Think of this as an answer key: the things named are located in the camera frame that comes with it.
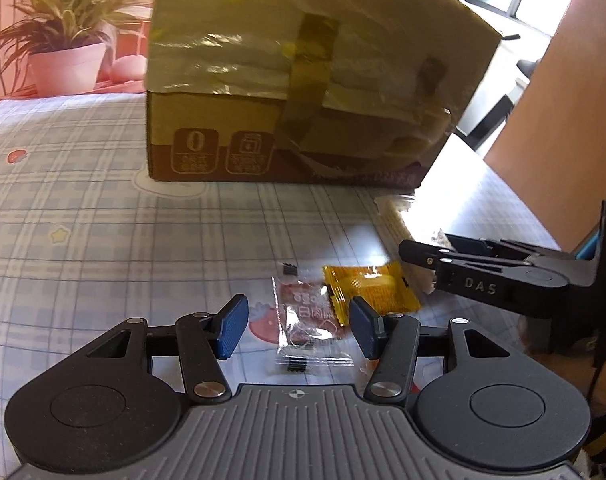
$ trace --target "blue gripper pad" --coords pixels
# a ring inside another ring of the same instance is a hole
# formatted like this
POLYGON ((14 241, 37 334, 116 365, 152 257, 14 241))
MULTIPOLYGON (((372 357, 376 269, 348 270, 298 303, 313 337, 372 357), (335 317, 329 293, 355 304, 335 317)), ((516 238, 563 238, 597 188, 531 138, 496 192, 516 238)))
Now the blue gripper pad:
POLYGON ((220 328, 212 350, 217 359, 228 359, 247 326, 249 318, 247 298, 242 294, 235 295, 214 318, 217 324, 220 323, 220 328))
POLYGON ((368 359, 379 359, 387 343, 383 318, 360 296, 350 301, 348 316, 363 355, 368 359))

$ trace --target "table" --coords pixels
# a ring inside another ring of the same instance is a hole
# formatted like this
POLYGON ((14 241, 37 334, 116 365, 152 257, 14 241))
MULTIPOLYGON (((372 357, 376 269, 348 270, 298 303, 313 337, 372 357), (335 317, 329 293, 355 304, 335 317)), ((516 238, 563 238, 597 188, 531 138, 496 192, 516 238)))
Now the table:
MULTIPOLYGON (((316 269, 382 264, 395 242, 377 215, 381 189, 173 183, 145 178, 145 97, 104 94, 0 102, 0 478, 18 464, 2 426, 23 384, 124 318, 171 324, 247 295, 251 328, 221 363, 237 384, 356 382, 353 368, 288 373, 260 326, 280 262, 316 269)), ((522 202, 452 136, 417 190, 416 210, 447 232, 556 247, 522 202)), ((435 292, 417 317, 466 316, 517 341, 516 316, 435 292)), ((419 386, 441 373, 419 364, 419 386)), ((155 375, 180 387, 176 360, 155 375)))

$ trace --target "pink flower pot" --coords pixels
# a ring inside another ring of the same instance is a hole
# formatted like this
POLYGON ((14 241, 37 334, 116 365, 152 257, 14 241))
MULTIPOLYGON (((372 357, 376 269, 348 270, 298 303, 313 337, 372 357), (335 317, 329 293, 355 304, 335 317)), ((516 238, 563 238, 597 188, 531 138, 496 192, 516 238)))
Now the pink flower pot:
POLYGON ((105 44, 96 43, 58 52, 30 54, 30 68, 39 97, 77 95, 94 90, 105 44))

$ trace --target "clear packing tape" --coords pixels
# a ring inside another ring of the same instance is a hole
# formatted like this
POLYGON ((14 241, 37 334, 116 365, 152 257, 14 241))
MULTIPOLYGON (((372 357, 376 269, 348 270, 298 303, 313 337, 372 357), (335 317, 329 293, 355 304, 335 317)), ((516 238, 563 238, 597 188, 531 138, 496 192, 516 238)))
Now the clear packing tape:
POLYGON ((306 153, 394 170, 458 122, 498 41, 457 0, 156 0, 146 87, 281 100, 277 145, 317 173, 350 170, 306 153), (359 120, 341 131, 336 112, 359 120))

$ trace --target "box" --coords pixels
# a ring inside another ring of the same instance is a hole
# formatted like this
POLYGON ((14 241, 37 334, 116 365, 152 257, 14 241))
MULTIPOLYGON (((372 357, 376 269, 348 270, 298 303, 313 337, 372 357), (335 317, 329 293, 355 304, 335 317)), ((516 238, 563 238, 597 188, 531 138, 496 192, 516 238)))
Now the box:
POLYGON ((156 180, 416 187, 500 35, 459 0, 156 0, 156 180))

